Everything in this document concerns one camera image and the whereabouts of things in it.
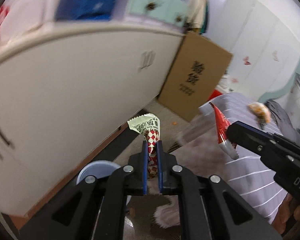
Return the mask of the mint drawer unit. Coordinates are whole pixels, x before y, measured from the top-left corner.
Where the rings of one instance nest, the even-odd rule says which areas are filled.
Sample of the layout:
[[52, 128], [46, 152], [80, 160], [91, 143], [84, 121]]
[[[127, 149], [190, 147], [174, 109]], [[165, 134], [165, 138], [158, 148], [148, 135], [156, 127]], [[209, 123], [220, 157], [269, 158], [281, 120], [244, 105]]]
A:
[[125, 20], [182, 28], [187, 11], [183, 0], [128, 0]]

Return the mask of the mint bunk bed frame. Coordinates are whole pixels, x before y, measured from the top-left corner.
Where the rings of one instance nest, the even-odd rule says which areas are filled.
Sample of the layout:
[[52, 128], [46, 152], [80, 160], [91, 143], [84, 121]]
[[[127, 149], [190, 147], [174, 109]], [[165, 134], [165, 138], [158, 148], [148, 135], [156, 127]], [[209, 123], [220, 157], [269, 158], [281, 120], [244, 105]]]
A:
[[298, 61], [298, 64], [293, 72], [293, 74], [290, 76], [289, 80], [287, 81], [287, 83], [280, 89], [275, 90], [273, 92], [266, 92], [264, 93], [259, 99], [259, 102], [266, 102], [267, 100], [270, 99], [278, 99], [281, 98], [283, 96], [285, 96], [286, 94], [288, 94], [290, 92], [290, 90], [292, 89], [292, 87], [294, 86], [294, 82], [295, 80], [300, 77], [300, 59]]

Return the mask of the light blue trash bin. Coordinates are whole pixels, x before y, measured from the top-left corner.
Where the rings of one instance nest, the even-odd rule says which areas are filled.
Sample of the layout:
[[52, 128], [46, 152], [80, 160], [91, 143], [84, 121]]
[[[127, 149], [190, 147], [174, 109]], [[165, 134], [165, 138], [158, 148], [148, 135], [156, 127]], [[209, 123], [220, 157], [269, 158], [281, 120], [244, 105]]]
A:
[[87, 176], [94, 176], [97, 179], [110, 176], [116, 169], [121, 166], [107, 160], [97, 160], [87, 164], [79, 172], [76, 184], [78, 185]]

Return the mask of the grey folded blanket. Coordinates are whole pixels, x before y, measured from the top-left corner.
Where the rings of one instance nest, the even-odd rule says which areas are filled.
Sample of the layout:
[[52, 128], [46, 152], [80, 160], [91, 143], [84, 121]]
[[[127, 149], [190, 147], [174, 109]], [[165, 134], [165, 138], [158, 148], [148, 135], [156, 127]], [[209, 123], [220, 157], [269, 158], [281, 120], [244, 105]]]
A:
[[300, 133], [293, 127], [286, 111], [274, 100], [268, 100], [265, 106], [270, 110], [282, 135], [300, 146]]

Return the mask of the hanging cream jacket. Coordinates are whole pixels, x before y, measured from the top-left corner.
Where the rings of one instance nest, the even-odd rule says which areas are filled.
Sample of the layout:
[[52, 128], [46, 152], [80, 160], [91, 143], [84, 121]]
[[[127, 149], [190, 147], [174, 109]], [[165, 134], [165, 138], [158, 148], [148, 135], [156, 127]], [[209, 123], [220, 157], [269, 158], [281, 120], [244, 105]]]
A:
[[189, 29], [202, 35], [206, 33], [209, 22], [209, 2], [208, 0], [190, 0], [187, 24]]

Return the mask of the red silver snack wrapper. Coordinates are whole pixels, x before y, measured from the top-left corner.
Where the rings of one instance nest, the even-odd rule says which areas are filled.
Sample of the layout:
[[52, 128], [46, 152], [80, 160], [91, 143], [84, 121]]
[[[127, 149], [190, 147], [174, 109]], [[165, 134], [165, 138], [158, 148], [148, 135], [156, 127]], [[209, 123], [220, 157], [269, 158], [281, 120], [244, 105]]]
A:
[[218, 137], [218, 145], [219, 147], [232, 159], [236, 160], [239, 158], [239, 155], [236, 151], [236, 144], [233, 144], [226, 134], [228, 127], [230, 126], [230, 122], [227, 120], [225, 115], [219, 110], [215, 104], [210, 102], [210, 106], [213, 108], [215, 113], [215, 121], [216, 121], [216, 131]]

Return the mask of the purple checkered tablecloth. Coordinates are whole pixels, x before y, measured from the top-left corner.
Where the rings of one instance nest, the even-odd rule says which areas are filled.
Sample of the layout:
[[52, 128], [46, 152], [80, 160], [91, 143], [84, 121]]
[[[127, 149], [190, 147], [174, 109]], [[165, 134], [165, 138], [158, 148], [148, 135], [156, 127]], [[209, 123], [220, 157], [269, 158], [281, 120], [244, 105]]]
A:
[[[243, 94], [223, 94], [210, 102], [215, 104], [231, 123], [241, 121], [259, 127], [256, 116], [248, 108], [253, 101]], [[210, 102], [200, 106], [199, 111], [201, 115], [215, 119]], [[241, 146], [237, 146], [236, 151], [239, 158], [225, 163], [226, 171], [230, 175], [225, 181], [262, 217], [272, 223], [287, 193], [275, 183], [274, 172], [261, 162], [259, 155]]]

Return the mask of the long white low cabinet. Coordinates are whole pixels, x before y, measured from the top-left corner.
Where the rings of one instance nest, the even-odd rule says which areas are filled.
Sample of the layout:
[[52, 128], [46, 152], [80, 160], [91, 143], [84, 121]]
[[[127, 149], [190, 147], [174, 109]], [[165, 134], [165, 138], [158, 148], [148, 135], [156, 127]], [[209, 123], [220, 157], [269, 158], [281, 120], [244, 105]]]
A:
[[0, 212], [24, 216], [156, 97], [179, 32], [59, 23], [0, 45]]

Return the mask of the red white checkered wrapper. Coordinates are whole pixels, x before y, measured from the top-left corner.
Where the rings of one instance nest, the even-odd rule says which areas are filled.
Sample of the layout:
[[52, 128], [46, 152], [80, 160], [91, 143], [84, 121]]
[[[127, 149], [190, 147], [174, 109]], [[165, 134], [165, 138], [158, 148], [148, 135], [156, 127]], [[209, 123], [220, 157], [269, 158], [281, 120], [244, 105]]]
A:
[[152, 179], [158, 175], [158, 157], [155, 149], [156, 143], [160, 140], [160, 119], [147, 113], [128, 120], [128, 126], [131, 130], [143, 135], [147, 142], [147, 174]]

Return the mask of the brown cardboard box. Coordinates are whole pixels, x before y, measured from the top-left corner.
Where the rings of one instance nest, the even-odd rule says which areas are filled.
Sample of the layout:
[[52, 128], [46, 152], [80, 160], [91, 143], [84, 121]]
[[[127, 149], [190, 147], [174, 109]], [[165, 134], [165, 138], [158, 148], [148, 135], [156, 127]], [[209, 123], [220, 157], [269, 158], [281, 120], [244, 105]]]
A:
[[182, 40], [158, 103], [186, 121], [207, 102], [230, 62], [232, 53], [196, 33]]

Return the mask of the blue fabric bag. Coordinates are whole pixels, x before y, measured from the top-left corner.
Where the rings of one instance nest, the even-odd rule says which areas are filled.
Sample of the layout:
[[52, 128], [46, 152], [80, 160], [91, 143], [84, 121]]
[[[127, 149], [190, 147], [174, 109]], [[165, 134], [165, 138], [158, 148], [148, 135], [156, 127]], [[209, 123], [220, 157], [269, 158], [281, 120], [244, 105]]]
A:
[[109, 21], [117, 0], [60, 0], [57, 21]]

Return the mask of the orange snack bag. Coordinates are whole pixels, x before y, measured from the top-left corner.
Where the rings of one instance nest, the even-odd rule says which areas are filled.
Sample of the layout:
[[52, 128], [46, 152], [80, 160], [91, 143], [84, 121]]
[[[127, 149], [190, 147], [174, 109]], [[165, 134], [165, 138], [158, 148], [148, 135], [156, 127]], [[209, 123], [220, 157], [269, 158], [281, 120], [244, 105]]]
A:
[[259, 124], [268, 124], [271, 122], [270, 110], [260, 102], [253, 102], [248, 105], [249, 110], [257, 117]]

